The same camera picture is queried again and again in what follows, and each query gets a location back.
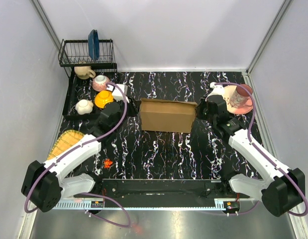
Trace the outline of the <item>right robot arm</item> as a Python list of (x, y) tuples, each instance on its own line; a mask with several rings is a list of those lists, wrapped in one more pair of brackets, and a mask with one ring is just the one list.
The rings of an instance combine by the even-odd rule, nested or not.
[(290, 169), (259, 144), (245, 124), (228, 112), (221, 95), (201, 98), (196, 112), (198, 119), (206, 120), (214, 134), (239, 152), (261, 176), (255, 179), (230, 172), (222, 177), (222, 195), (232, 197), (239, 193), (254, 198), (275, 217), (301, 203), (305, 204), (305, 211), (300, 216), (308, 213), (304, 173), (298, 168)]

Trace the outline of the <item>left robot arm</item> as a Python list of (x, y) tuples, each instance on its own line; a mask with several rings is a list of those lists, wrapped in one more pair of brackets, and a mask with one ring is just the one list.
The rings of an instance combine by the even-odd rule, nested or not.
[(21, 187), (26, 197), (24, 210), (33, 203), (35, 208), (47, 212), (64, 198), (87, 193), (97, 197), (102, 192), (102, 185), (91, 173), (68, 177), (68, 174), (88, 158), (98, 154), (110, 143), (127, 117), (136, 117), (140, 101), (130, 98), (127, 102), (118, 101), (106, 104), (98, 118), (83, 130), (83, 138), (50, 160), (41, 163), (31, 162)]

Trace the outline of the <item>brown cardboard box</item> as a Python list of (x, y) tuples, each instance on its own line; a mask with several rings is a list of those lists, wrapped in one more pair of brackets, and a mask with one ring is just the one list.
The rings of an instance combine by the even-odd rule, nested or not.
[(143, 131), (190, 133), (196, 118), (195, 102), (141, 99), (140, 120)]

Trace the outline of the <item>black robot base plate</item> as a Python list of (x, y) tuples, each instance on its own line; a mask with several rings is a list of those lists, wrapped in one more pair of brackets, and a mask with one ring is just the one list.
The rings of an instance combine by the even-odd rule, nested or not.
[(129, 211), (218, 211), (223, 202), (237, 198), (219, 180), (103, 179), (92, 192), (113, 198)]

